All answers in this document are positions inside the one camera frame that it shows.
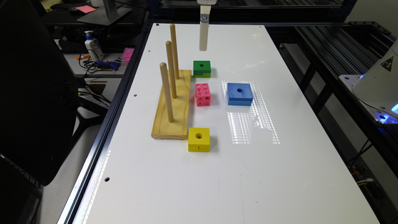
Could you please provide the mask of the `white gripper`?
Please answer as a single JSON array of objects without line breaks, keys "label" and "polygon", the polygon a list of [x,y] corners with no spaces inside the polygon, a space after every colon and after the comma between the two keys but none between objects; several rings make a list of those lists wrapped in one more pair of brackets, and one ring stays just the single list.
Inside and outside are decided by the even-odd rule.
[{"label": "white gripper", "polygon": [[217,0],[197,0],[200,6],[200,39],[199,50],[206,51],[208,44],[208,28],[210,20],[211,6],[217,3]]}]

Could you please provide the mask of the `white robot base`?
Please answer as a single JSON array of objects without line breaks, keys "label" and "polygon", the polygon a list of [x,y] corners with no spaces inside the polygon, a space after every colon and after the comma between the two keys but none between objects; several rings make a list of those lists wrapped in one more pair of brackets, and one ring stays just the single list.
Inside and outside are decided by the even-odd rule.
[{"label": "white robot base", "polygon": [[397,125],[397,42],[363,75],[340,75],[373,120]]}]

